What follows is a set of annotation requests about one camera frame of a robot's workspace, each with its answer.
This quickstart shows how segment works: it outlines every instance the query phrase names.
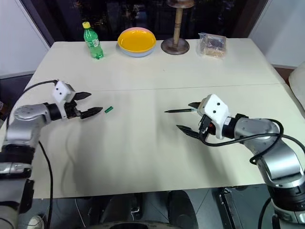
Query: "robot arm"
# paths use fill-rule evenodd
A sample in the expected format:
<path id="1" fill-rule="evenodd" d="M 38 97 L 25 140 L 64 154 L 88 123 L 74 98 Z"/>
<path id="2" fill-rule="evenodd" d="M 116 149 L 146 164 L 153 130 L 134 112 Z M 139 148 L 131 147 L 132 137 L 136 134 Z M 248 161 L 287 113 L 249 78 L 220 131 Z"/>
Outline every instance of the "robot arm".
<path id="1" fill-rule="evenodd" d="M 75 100 L 90 95 L 76 93 L 69 84 L 58 81 L 53 90 L 55 104 L 26 105 L 15 110 L 0 153 L 0 228 L 17 228 L 18 214 L 31 208 L 34 181 L 29 178 L 41 129 L 58 119 L 84 119 L 100 112 L 102 107 L 85 112 L 76 109 Z"/>
<path id="2" fill-rule="evenodd" d="M 257 134 L 279 134 L 278 127 L 268 119 L 249 119 L 237 114 L 231 117 L 227 105 L 215 94 L 200 103 L 191 103 L 202 116 L 200 132 L 179 125 L 178 128 L 189 136 L 199 138 L 208 146 L 220 146 L 205 141 L 209 134 L 218 139 L 244 138 Z M 277 136 L 264 136 L 242 141 L 253 155 L 268 149 Z M 258 157 L 256 164 L 267 184 L 275 213 L 285 224 L 305 224 L 305 176 L 295 152 L 279 140 L 268 153 Z"/>

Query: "plastic bag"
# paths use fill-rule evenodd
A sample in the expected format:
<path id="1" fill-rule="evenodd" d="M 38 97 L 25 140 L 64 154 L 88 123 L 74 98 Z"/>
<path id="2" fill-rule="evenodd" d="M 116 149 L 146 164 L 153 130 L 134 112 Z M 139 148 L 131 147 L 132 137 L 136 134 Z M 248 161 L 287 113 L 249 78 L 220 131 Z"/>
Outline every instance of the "plastic bag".
<path id="1" fill-rule="evenodd" d="M 214 57 L 223 57 L 225 55 L 225 40 L 226 37 L 208 34 L 205 32 L 199 33 L 197 45 L 197 53 L 199 55 L 209 55 Z"/>

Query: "black cable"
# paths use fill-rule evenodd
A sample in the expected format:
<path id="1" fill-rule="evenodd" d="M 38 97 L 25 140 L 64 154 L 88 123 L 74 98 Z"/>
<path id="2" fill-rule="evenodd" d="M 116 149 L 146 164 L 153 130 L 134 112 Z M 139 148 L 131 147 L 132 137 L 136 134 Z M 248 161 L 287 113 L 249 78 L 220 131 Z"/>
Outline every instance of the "black cable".
<path id="1" fill-rule="evenodd" d="M 301 149 L 303 150 L 304 154 L 305 154 L 305 146 L 297 139 L 295 139 L 294 137 L 291 137 L 289 135 L 283 135 L 283 138 L 287 138 L 290 141 L 295 142 L 299 147 L 301 147 Z"/>
<path id="2" fill-rule="evenodd" d="M 36 86 L 39 86 L 39 85 L 42 85 L 42 84 L 46 84 L 46 83 L 56 84 L 57 82 L 58 82 L 58 80 L 48 80 L 48 81 L 43 81 L 43 82 L 40 82 L 40 83 L 36 83 L 36 84 L 28 87 L 27 89 L 25 89 L 22 92 L 22 94 L 20 95 L 20 97 L 18 98 L 18 100 L 21 98 L 21 96 L 23 96 L 28 90 L 32 89 L 33 87 L 36 87 Z M 6 120 L 6 130 L 9 128 L 9 125 L 10 125 L 10 111 L 8 113 L 8 117 L 7 117 L 7 120 Z"/>
<path id="3" fill-rule="evenodd" d="M 270 201 L 271 201 L 271 197 L 269 197 L 266 200 L 266 202 L 264 203 L 264 205 L 262 207 L 261 213 L 259 214 L 259 218 L 258 218 L 258 225 L 257 225 L 258 229 L 262 229 L 263 217 L 264 217 L 265 211 L 266 211 Z"/>
<path id="4" fill-rule="evenodd" d="M 47 220 L 47 226 L 46 226 L 46 229 L 50 229 L 52 210 L 53 210 L 53 173 L 52 173 L 51 163 L 46 154 L 46 151 L 44 150 L 42 143 L 40 141 L 38 143 L 41 147 L 44 157 L 46 158 L 46 161 L 47 161 L 48 167 L 49 167 L 49 172 L 50 172 L 50 206 L 49 206 L 48 220 Z"/>
<path id="5" fill-rule="evenodd" d="M 202 130 L 200 130 L 199 132 L 199 138 L 200 140 L 207 146 L 226 146 L 226 145 L 231 145 L 231 144 L 234 144 L 234 143 L 239 143 L 239 142 L 244 142 L 244 141 L 247 141 L 247 140 L 250 140 L 250 139 L 254 139 L 254 138 L 258 138 L 258 137 L 264 137 L 264 136 L 277 136 L 276 140 L 272 143 L 271 146 L 269 146 L 266 150 L 264 150 L 263 152 L 253 156 L 252 158 L 250 158 L 250 163 L 251 164 L 254 164 L 256 165 L 256 161 L 261 158 L 263 155 L 265 155 L 266 153 L 268 153 L 271 149 L 273 149 L 275 147 L 275 145 L 281 140 L 281 138 L 283 137 L 284 135 L 284 127 L 283 125 L 275 120 L 275 119 L 268 119 L 269 121 L 271 122 L 274 122 L 276 123 L 278 126 L 279 126 L 279 129 L 280 129 L 280 132 L 278 134 L 274 133 L 274 134 L 257 134 L 257 135 L 251 135 L 251 136 L 248 136 L 248 137 L 242 137 L 242 138 L 238 138 L 238 139 L 235 139 L 235 140 L 232 140 L 232 141 L 227 141 L 227 142 L 221 142 L 221 143 L 208 143 L 205 141 L 205 137 L 203 135 L 203 132 Z"/>
<path id="6" fill-rule="evenodd" d="M 3 221 L 5 221 L 5 222 L 7 222 L 7 223 L 11 226 L 11 228 L 15 228 L 14 225 L 12 225 L 12 223 L 9 222 L 7 219 L 5 219 L 5 218 L 0 218 L 0 220 L 3 220 Z"/>

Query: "plate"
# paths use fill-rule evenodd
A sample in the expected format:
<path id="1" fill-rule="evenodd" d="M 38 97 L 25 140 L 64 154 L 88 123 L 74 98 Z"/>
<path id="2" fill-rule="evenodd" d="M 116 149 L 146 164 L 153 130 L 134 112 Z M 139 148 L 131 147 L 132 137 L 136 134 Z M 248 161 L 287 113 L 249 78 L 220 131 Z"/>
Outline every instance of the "plate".
<path id="1" fill-rule="evenodd" d="M 129 51 L 126 51 L 124 49 L 121 49 L 121 51 L 126 54 L 126 55 L 129 55 L 131 57 L 144 57 L 144 56 L 147 56 L 149 54 L 151 54 L 154 50 L 154 47 L 146 52 L 140 52 L 140 53 L 134 53 L 134 52 L 129 52 Z"/>
<path id="2" fill-rule="evenodd" d="M 125 51 L 142 53 L 156 45 L 156 38 L 149 30 L 135 27 L 122 32 L 118 38 L 118 44 Z"/>

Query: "person's shoe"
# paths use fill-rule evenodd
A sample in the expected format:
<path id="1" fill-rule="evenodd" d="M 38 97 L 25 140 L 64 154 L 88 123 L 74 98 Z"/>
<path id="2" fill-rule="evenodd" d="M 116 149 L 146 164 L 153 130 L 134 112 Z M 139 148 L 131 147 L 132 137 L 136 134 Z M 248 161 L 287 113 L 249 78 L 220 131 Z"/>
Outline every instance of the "person's shoe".
<path id="1" fill-rule="evenodd" d="M 29 223 L 27 229 L 44 229 L 44 221 L 40 216 L 33 216 Z"/>

